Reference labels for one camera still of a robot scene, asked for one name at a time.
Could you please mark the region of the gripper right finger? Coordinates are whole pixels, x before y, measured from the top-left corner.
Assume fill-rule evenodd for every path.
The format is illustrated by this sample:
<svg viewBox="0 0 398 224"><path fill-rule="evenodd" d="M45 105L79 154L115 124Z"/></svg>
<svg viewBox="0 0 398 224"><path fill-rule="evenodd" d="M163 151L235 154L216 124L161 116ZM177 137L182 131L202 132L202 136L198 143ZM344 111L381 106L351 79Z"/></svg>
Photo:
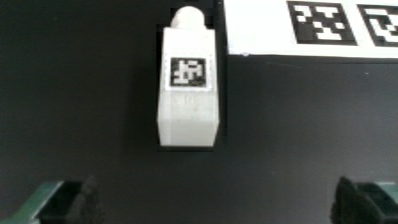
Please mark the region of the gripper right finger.
<svg viewBox="0 0 398 224"><path fill-rule="evenodd" d="M340 178L331 209L333 224L398 224L398 183Z"/></svg>

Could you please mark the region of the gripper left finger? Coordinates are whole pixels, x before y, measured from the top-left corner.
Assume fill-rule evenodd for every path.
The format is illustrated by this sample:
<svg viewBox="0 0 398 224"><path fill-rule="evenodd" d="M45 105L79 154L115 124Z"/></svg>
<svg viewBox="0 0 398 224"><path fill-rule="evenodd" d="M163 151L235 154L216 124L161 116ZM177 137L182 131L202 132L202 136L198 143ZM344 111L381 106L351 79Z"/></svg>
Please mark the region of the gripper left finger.
<svg viewBox="0 0 398 224"><path fill-rule="evenodd" d="M97 178L45 182L12 216L12 224L104 224Z"/></svg>

